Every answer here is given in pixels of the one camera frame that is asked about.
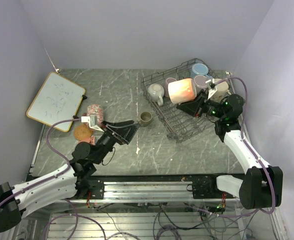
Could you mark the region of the lavender mug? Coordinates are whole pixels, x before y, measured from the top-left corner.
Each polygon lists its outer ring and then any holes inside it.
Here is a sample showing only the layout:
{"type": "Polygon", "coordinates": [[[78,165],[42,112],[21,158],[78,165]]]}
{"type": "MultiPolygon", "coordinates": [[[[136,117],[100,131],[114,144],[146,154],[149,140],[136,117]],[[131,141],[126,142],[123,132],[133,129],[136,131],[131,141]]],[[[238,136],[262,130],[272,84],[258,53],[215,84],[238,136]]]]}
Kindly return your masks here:
{"type": "Polygon", "coordinates": [[[193,78],[193,82],[196,86],[197,93],[199,93],[201,90],[207,89],[206,81],[208,78],[204,75],[197,75],[193,78]]]}

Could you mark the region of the cream white speckled mug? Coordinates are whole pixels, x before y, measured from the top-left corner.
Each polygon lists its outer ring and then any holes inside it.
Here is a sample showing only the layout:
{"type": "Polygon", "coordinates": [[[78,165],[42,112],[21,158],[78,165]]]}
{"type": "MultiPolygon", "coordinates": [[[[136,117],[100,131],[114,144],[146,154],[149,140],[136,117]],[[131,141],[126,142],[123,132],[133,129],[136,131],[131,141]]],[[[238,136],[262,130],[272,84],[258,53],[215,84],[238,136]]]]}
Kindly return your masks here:
{"type": "Polygon", "coordinates": [[[148,95],[151,102],[157,103],[158,106],[163,105],[164,93],[164,88],[158,83],[153,83],[148,87],[148,95]]]}

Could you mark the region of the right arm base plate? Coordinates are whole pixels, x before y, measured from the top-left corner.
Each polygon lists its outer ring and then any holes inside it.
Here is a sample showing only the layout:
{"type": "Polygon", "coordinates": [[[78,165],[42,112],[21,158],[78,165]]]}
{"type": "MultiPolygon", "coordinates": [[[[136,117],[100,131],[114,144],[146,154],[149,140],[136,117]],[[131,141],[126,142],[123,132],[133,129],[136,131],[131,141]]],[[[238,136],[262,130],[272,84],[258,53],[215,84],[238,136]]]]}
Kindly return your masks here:
{"type": "Polygon", "coordinates": [[[217,174],[193,174],[186,177],[187,191],[193,199],[221,199],[223,192],[217,187],[217,174]]]}

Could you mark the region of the peach pink mug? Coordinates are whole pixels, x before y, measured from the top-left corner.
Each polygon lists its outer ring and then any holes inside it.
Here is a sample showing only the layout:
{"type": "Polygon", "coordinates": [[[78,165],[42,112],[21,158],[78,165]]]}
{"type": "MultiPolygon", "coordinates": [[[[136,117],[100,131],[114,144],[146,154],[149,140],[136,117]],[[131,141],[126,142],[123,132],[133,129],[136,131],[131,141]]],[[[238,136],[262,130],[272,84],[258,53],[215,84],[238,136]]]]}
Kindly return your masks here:
{"type": "Polygon", "coordinates": [[[181,104],[193,101],[197,96],[197,90],[191,78],[185,78],[168,84],[168,94],[173,104],[181,104]]]}

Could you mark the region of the purple mug dark handle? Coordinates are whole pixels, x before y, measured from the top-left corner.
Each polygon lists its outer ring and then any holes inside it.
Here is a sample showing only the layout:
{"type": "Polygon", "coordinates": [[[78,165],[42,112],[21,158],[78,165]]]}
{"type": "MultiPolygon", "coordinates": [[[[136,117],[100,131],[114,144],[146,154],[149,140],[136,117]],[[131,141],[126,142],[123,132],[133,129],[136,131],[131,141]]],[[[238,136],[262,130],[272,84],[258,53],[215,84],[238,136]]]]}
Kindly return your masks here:
{"type": "Polygon", "coordinates": [[[168,86],[169,86],[169,84],[170,83],[172,83],[172,82],[176,82],[177,80],[175,79],[175,78],[173,78],[173,77],[169,77],[169,78],[167,78],[167,79],[165,79],[165,81],[164,81],[164,90],[165,90],[165,93],[164,93],[164,96],[165,97],[167,97],[167,98],[169,98],[170,96],[169,96],[169,92],[168,92],[168,86]]]}

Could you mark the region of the pink patterned mug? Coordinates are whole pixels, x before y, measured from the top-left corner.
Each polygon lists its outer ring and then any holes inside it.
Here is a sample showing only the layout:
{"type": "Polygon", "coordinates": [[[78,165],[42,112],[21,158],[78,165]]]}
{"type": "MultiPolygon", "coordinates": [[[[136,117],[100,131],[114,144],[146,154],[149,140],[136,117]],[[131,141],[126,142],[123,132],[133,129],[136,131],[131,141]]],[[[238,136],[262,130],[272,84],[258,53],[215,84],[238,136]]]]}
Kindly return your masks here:
{"type": "Polygon", "coordinates": [[[97,123],[100,124],[103,121],[103,108],[98,104],[91,104],[87,107],[87,116],[95,115],[97,123]]]}

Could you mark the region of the light blue mug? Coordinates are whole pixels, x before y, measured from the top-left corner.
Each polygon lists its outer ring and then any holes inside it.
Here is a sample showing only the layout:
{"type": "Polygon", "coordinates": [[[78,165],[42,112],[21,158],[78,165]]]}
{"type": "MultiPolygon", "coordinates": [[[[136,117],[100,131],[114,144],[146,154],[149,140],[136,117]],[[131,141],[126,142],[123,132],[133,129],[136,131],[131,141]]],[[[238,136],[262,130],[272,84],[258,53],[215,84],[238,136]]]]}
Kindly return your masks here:
{"type": "Polygon", "coordinates": [[[194,79],[196,76],[209,77],[209,68],[203,63],[195,63],[191,67],[190,77],[194,79]]]}

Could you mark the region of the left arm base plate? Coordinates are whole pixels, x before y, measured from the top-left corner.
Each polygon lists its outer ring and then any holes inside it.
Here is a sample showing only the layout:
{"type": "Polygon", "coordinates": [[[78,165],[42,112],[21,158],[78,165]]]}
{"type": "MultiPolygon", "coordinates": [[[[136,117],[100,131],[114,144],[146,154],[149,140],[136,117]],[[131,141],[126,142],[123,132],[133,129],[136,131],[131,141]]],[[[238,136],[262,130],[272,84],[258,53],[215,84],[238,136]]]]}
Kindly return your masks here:
{"type": "Polygon", "coordinates": [[[98,178],[78,178],[76,182],[76,199],[86,199],[88,196],[95,200],[104,198],[104,182],[98,178]]]}

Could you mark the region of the green inside floral mug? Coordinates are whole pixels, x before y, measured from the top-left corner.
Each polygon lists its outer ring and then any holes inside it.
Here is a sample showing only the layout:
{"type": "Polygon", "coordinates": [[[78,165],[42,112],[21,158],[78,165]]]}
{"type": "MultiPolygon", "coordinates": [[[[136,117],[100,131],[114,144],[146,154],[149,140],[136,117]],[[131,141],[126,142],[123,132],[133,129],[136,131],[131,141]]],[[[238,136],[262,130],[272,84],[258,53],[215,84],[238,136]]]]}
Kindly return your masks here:
{"type": "Polygon", "coordinates": [[[226,81],[217,84],[218,81],[220,81],[220,78],[216,78],[215,79],[215,88],[214,88],[214,94],[211,97],[212,100],[216,101],[216,102],[220,102],[222,100],[222,98],[224,98],[228,92],[229,92],[229,85],[226,81]]]}

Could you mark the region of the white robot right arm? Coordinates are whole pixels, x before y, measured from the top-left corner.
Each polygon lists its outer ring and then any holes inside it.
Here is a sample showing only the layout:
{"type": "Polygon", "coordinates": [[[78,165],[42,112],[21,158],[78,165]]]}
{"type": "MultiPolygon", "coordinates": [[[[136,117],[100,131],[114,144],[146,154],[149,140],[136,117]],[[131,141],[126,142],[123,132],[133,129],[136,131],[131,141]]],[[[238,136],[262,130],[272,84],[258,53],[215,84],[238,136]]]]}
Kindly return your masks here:
{"type": "Polygon", "coordinates": [[[238,94],[231,94],[220,102],[205,99],[201,92],[193,100],[177,105],[177,109],[196,118],[202,115],[215,117],[215,133],[237,158],[244,178],[220,175],[207,185],[207,192],[218,198],[227,192],[240,199],[244,208],[276,208],[282,203],[283,171],[265,161],[245,137],[239,123],[245,100],[238,94]]]}

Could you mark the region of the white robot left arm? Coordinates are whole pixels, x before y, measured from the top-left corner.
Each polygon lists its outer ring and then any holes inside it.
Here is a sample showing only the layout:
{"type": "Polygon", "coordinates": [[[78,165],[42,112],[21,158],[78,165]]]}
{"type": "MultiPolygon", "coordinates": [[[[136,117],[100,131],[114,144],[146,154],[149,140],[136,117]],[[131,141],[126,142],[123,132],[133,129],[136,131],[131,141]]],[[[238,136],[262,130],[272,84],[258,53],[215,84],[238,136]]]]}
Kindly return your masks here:
{"type": "Polygon", "coordinates": [[[80,142],[72,152],[72,159],[57,170],[16,185],[0,185],[0,233],[20,223],[31,213],[58,200],[88,195],[95,166],[103,163],[114,145],[129,144],[140,128],[133,120],[100,124],[103,135],[95,145],[80,142]]]}

